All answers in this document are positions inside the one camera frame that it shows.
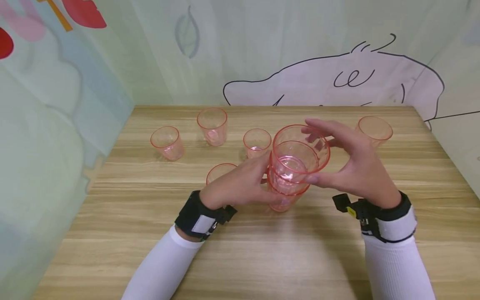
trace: white arm sleeve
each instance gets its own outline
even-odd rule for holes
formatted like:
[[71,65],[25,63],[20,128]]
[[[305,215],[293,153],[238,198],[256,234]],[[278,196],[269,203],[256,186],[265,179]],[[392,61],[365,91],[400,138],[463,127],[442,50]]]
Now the white arm sleeve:
[[169,300],[202,244],[184,240],[172,226],[135,271],[122,300]]
[[366,235],[363,239],[373,299],[435,299],[413,236],[399,243],[384,243]]

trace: plastic cup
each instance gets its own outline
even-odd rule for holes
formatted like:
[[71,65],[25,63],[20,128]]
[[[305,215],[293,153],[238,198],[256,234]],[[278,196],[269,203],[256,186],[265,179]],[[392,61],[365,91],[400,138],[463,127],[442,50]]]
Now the plastic cup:
[[206,185],[219,178],[222,175],[235,169],[237,166],[234,164],[219,164],[213,167],[207,174]]
[[177,128],[165,126],[158,128],[150,136],[150,143],[166,159],[175,161],[183,156],[183,143]]
[[270,134],[260,128],[250,129],[243,136],[243,145],[247,152],[247,158],[254,158],[263,155],[268,151],[272,143]]
[[267,174],[267,190],[269,192],[274,192],[274,193],[277,193],[277,194],[281,194],[282,196],[284,196],[287,200],[288,200],[288,204],[270,204],[270,208],[276,212],[279,212],[279,213],[283,213],[283,212],[286,212],[287,210],[289,210],[302,196],[303,194],[308,190],[308,188],[310,187],[307,186],[307,188],[300,192],[300,193],[297,193],[295,195],[285,195],[281,192],[279,192],[271,183],[270,181],[270,178]]
[[212,146],[220,146],[227,140],[227,113],[221,108],[205,108],[197,116],[198,126]]
[[282,179],[300,183],[323,169],[330,159],[330,146],[322,134],[307,125],[282,128],[273,140],[271,167]]
[[355,130],[368,136],[375,148],[388,141],[393,135],[390,124],[381,118],[372,116],[361,118]]
[[272,155],[270,155],[270,166],[267,171],[267,177],[269,178],[271,185],[280,193],[285,195],[295,195],[306,191],[310,186],[308,183],[295,183],[283,179],[276,173],[275,168],[271,165]]

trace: painted wall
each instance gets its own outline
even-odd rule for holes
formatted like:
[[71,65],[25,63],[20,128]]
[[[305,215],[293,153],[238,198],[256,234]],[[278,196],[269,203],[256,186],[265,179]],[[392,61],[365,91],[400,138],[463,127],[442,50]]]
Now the painted wall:
[[478,1],[117,4],[88,37],[136,104],[414,106],[480,195]]
[[0,299],[29,298],[134,103],[412,105],[480,195],[479,62],[475,0],[0,0]]
[[133,109],[89,2],[0,0],[0,299],[31,297]]

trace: black outline drawing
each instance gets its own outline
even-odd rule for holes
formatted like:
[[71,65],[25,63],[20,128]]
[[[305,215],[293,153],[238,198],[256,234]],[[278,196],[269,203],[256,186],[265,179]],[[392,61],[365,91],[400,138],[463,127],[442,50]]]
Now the black outline drawing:
[[[439,75],[434,69],[432,69],[432,68],[429,67],[428,65],[426,65],[426,64],[424,64],[424,63],[422,63],[422,62],[420,62],[420,61],[418,61],[418,60],[415,60],[415,59],[413,59],[413,58],[410,58],[410,57],[408,57],[408,56],[401,55],[401,54],[394,54],[394,53],[387,53],[387,52],[379,51],[379,50],[381,50],[381,49],[383,49],[383,48],[391,45],[393,42],[395,42],[395,40],[396,40],[396,35],[393,34],[393,33],[390,33],[390,35],[392,36],[392,40],[391,40],[389,43],[383,45],[383,46],[380,47],[380,48],[371,50],[370,52],[377,52],[377,53],[384,54],[384,55],[403,57],[403,58],[405,58],[405,59],[407,59],[407,60],[411,60],[411,61],[413,61],[413,62],[415,62],[415,63],[423,66],[425,69],[429,69],[430,71],[432,71],[435,75],[437,75],[438,79],[440,80],[440,82],[441,82],[441,84],[442,84],[442,92],[440,93],[440,95],[438,96],[438,98],[437,98],[437,100],[436,100],[436,107],[435,107],[434,117],[431,118],[431,119],[428,119],[428,120],[424,120],[424,122],[429,125],[430,130],[432,129],[432,127],[430,126],[430,121],[431,121],[431,120],[437,120],[437,119],[444,119],[444,118],[450,118],[450,117],[457,117],[457,116],[464,116],[464,115],[469,115],[469,114],[480,113],[480,110],[479,110],[479,111],[472,111],[472,112],[460,113],[460,114],[455,114],[455,115],[450,115],[450,116],[437,117],[437,114],[438,114],[438,103],[439,103],[440,97],[442,96],[443,92],[445,91],[445,83],[444,83],[444,81],[442,80],[442,78],[440,77],[440,75]],[[302,61],[296,62],[296,63],[294,63],[294,64],[291,64],[291,65],[287,66],[287,67],[282,68],[281,70],[273,73],[273,74],[270,75],[268,78],[265,78],[265,79],[263,79],[263,80],[257,80],[257,81],[234,80],[234,81],[230,81],[230,82],[226,83],[226,84],[223,86],[223,97],[225,98],[225,100],[226,100],[226,102],[228,103],[228,105],[231,105],[230,102],[228,101],[227,97],[225,96],[225,87],[226,87],[228,84],[230,84],[230,83],[234,83],[234,82],[255,83],[255,82],[267,81],[267,80],[269,80],[270,78],[272,78],[274,75],[280,73],[281,71],[283,71],[283,70],[285,70],[285,69],[287,69],[287,68],[290,68],[290,67],[292,67],[292,66],[294,66],[294,65],[297,65],[297,64],[306,62],[306,61],[320,60],[320,59],[327,59],[327,58],[334,58],[334,57],[340,57],[340,56],[352,54],[352,53],[355,51],[355,49],[357,49],[360,45],[365,44],[366,42],[367,42],[367,41],[363,41],[363,42],[359,43],[358,45],[356,45],[356,46],[352,49],[352,51],[347,52],[347,53],[343,53],[343,54],[339,54],[339,55],[316,57],[316,58],[311,58],[311,59],[307,59],[307,60],[302,60]],[[362,49],[360,50],[360,52],[362,52],[363,50],[365,50],[368,46],[370,46],[370,44],[367,44],[367,45],[365,45],[364,47],[362,47]],[[340,77],[340,75],[341,75],[342,73],[343,73],[343,71],[341,71],[340,74],[338,74],[337,77],[335,78],[335,80],[334,80],[334,82],[333,82],[333,85],[334,85],[335,87],[343,87],[343,86],[357,87],[357,86],[360,86],[360,85],[364,84],[365,82],[367,82],[367,81],[373,76],[373,74],[375,73],[375,69],[372,71],[372,73],[370,74],[370,76],[369,76],[365,81],[363,81],[363,82],[360,83],[360,84],[355,84],[355,85],[352,85],[351,83],[352,83],[352,82],[358,77],[358,75],[360,74],[360,71],[359,71],[359,70],[354,70],[352,73],[350,73],[350,75],[348,76],[348,79],[347,79],[347,83],[346,83],[346,84],[337,85],[337,79]],[[405,98],[406,98],[406,91],[405,91],[405,86],[404,86],[403,84],[400,84],[400,86],[402,87],[402,91],[403,91],[403,96],[402,96],[402,101],[401,101],[401,103],[403,104],[404,101],[405,101]],[[285,96],[285,95],[282,95],[282,96],[280,97],[280,99],[277,100],[277,101],[273,104],[273,106],[277,106],[278,103],[280,102],[280,100],[283,98],[283,96]],[[362,105],[360,105],[360,106],[365,106],[365,105],[370,104],[370,103],[371,103],[371,102],[365,103],[365,104],[362,104]]]
[[[185,36],[187,35],[187,32],[188,32],[188,27],[190,25],[190,21],[191,21],[192,26],[195,29],[195,40],[186,45],[182,45],[180,41],[180,25],[182,24],[183,20],[186,17],[188,18],[187,25],[185,26],[186,29],[185,29],[185,32],[183,32],[182,39],[185,39]],[[177,41],[177,46],[179,47],[182,54],[188,57],[189,59],[193,58],[197,54],[198,48],[200,47],[200,30],[198,29],[197,22],[195,21],[195,19],[192,16],[192,13],[190,12],[190,5],[188,6],[187,13],[181,15],[180,18],[177,20],[177,23],[175,24],[175,40]],[[190,55],[188,55],[187,53],[185,53],[185,48],[189,47],[192,44],[195,44],[195,46],[193,47],[193,51],[190,53]]]

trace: wood grain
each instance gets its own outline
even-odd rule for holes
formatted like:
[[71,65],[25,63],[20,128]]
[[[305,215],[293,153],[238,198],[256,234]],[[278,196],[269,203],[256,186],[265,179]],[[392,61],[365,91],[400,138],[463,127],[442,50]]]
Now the wood grain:
[[[416,208],[416,239],[437,298],[480,299],[480,202],[413,108],[227,107],[228,140],[220,147],[203,140],[195,121],[200,110],[135,108],[34,299],[119,299],[209,169],[241,162],[248,129],[273,136],[305,117],[354,127],[365,115],[394,129],[378,152]],[[165,125],[177,127],[184,142],[177,162],[149,143]],[[347,158],[335,149],[327,171]],[[337,193],[310,188],[283,214],[240,207],[200,249],[173,299],[370,299],[359,224],[335,210]]]

